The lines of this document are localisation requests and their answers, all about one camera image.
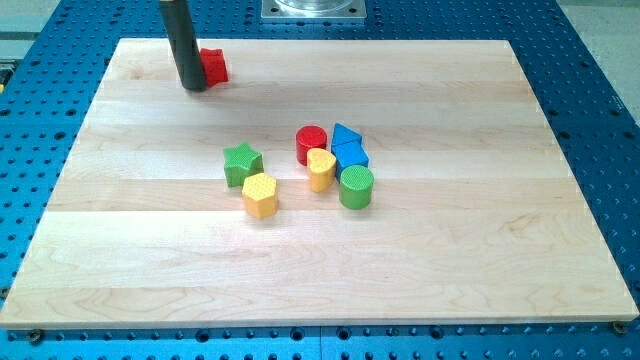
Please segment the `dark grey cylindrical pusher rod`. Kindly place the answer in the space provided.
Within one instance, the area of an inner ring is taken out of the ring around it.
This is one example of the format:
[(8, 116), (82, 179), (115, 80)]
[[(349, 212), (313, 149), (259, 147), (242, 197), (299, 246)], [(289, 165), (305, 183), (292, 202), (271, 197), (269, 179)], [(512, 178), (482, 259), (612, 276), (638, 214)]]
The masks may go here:
[(182, 86), (204, 91), (206, 78), (187, 1), (159, 0), (159, 8)]

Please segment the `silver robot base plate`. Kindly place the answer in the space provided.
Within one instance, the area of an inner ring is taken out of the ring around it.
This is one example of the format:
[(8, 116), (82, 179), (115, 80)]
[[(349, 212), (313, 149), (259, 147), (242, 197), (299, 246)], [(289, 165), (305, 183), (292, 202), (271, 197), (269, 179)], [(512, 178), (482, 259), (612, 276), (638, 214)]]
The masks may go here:
[(365, 0), (263, 0), (261, 18), (268, 20), (364, 19)]

